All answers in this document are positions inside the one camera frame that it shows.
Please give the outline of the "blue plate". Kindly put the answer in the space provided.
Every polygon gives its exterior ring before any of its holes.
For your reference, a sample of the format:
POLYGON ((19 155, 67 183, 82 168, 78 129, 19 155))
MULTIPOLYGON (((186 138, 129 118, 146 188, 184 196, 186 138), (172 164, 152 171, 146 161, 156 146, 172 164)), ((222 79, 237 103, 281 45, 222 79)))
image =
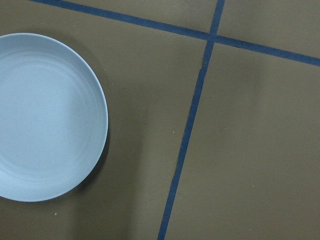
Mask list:
POLYGON ((72 48, 48 36, 0 38, 0 195, 46 201, 78 186, 105 147, 99 80, 72 48))

